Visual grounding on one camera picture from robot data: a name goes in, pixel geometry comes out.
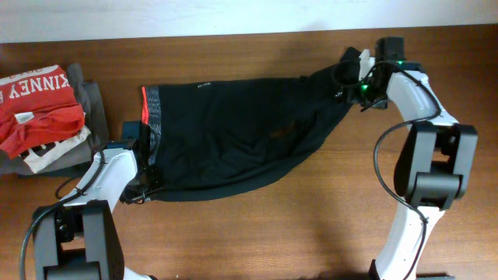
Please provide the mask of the black leggings with red waistband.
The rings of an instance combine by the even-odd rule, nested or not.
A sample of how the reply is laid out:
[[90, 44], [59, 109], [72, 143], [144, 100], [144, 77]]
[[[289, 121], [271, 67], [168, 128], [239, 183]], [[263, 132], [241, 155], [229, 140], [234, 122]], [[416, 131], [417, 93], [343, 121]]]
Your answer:
[[347, 115], [341, 82], [359, 52], [309, 76], [142, 88], [154, 201], [207, 201], [265, 187], [316, 152]]

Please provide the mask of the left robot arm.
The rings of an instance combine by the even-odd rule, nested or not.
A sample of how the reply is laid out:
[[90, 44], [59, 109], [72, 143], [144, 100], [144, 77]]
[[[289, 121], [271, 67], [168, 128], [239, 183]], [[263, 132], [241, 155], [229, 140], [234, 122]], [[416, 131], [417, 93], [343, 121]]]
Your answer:
[[112, 211], [140, 162], [134, 139], [108, 142], [96, 150], [80, 182], [51, 206], [37, 209], [33, 239], [38, 279], [133, 280], [127, 268]]

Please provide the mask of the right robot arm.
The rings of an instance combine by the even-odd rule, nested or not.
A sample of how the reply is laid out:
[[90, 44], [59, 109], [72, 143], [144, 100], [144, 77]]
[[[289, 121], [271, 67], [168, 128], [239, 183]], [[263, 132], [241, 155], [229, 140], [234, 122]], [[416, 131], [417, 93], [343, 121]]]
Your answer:
[[413, 63], [381, 61], [359, 67], [362, 97], [372, 94], [369, 105], [391, 101], [403, 121], [377, 140], [407, 127], [409, 134], [395, 166], [393, 184], [380, 183], [398, 203], [388, 240], [372, 260], [371, 279], [414, 279], [416, 268], [433, 227], [454, 201], [467, 191], [478, 141], [471, 125], [460, 124], [441, 105], [428, 76]]

